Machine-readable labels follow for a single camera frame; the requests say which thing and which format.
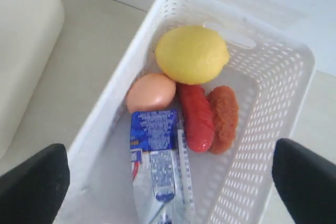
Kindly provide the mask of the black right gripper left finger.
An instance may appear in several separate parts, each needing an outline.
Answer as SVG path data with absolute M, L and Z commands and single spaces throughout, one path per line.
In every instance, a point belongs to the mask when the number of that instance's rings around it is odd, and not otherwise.
M 1 223 L 53 223 L 69 185 L 66 148 L 51 144 L 1 175 Z

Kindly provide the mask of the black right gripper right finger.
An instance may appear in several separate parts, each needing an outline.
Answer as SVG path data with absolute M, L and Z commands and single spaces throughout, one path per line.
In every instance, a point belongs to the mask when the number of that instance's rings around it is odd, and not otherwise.
M 272 179 L 295 223 L 335 223 L 335 164 L 287 138 L 276 141 Z

